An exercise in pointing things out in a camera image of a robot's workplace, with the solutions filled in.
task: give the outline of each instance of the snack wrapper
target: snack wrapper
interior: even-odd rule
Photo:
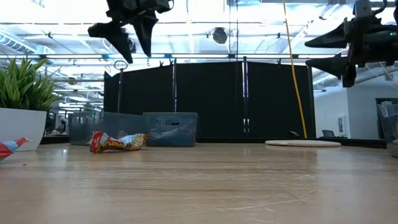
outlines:
[[[30,140],[25,137],[15,141],[0,142],[0,161],[12,155],[26,142],[30,142]]]
[[[115,139],[104,132],[95,131],[91,140],[90,152],[96,154],[105,150],[136,151],[145,145],[146,140],[146,134],[128,135]]]

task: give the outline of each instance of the metal pole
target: metal pole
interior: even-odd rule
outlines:
[[[120,76],[119,76],[118,113],[120,113],[120,106],[122,100],[123,70],[124,69],[120,69]]]
[[[129,64],[127,62],[118,60],[117,62],[114,63],[113,65],[116,69],[120,70],[120,76],[119,76],[119,94],[118,94],[118,113],[120,113],[120,107],[121,107],[121,102],[122,102],[122,88],[123,88],[123,71],[124,69],[128,68]]]
[[[311,107],[311,128],[309,129],[309,137],[316,137],[316,126],[315,126],[315,99],[313,96],[313,74],[312,74],[312,67],[308,66],[308,88],[310,91],[310,107]]]
[[[248,113],[248,58],[243,57],[243,103],[244,103],[244,135],[249,136],[249,113]]]
[[[177,60],[173,64],[173,110],[177,112]]]

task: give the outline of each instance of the plastic storage bin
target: plastic storage bin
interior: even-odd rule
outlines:
[[[398,157],[398,105],[378,105],[379,117],[390,155]]]
[[[109,112],[74,112],[68,115],[70,144],[87,146],[93,131],[103,131],[113,138],[145,134],[143,116]]]
[[[148,146],[195,146],[197,113],[144,113],[144,117]]]

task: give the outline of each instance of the robotic arm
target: robotic arm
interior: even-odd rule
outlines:
[[[343,87],[355,84],[356,65],[364,67],[369,62],[385,62],[387,66],[398,60],[398,27],[396,25],[382,25],[377,14],[385,10],[387,0],[383,0],[383,7],[371,10],[369,0],[357,0],[353,14],[355,18],[344,19],[333,31],[321,35],[305,43],[307,47],[337,48],[348,47],[348,55],[341,54],[332,58],[307,60],[308,66],[318,68],[324,72],[343,79]],[[398,21],[398,0],[394,17]]]
[[[132,63],[131,53],[135,45],[129,40],[129,35],[123,26],[131,24],[136,30],[136,35],[144,53],[151,56],[152,30],[158,21],[155,11],[163,13],[171,10],[169,1],[174,0],[106,0],[109,11],[106,15],[112,21],[106,24],[97,23],[88,29],[90,37],[101,37],[111,43],[116,50]]]

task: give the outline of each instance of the wooden table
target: wooden table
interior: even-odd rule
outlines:
[[[383,149],[200,144],[94,155],[48,145],[0,162],[0,223],[398,223]]]

